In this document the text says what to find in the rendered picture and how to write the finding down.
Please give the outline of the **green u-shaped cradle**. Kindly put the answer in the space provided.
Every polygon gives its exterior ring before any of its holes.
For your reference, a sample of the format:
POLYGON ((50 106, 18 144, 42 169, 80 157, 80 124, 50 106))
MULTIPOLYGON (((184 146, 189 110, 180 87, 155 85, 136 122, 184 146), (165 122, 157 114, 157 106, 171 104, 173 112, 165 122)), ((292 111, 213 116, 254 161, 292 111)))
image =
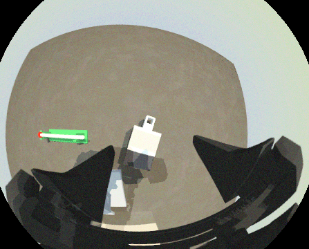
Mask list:
MULTIPOLYGON (((43 131, 40 131, 43 132, 43 131)), ((66 138, 49 138, 49 136, 47 136, 47 139, 52 140, 52 141, 60 141, 60 142, 68 142, 68 143, 86 143, 88 144, 88 130, 59 130, 59 129, 50 129, 49 132, 43 132, 43 133, 51 133, 52 135, 55 135, 55 133, 58 133, 58 135, 83 135, 85 136, 85 139, 66 139, 66 138)))

